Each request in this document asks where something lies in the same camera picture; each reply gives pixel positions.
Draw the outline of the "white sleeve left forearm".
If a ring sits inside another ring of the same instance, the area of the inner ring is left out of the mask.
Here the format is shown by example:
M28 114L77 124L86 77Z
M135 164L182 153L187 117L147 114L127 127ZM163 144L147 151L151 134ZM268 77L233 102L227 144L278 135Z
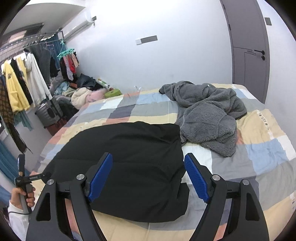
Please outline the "white sleeve left forearm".
M8 207L8 217L10 227L14 233L20 240L26 240L29 226L29 214L25 213L21 208L14 206L10 201Z

